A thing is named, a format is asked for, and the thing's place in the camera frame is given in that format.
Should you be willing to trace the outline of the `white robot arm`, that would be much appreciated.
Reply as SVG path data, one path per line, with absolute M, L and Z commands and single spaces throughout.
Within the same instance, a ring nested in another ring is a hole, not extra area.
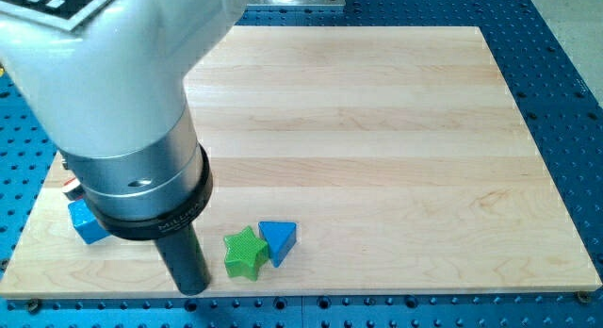
M 1 61 L 81 183 L 122 221 L 202 207 L 183 80 L 248 0 L 1 0 Z

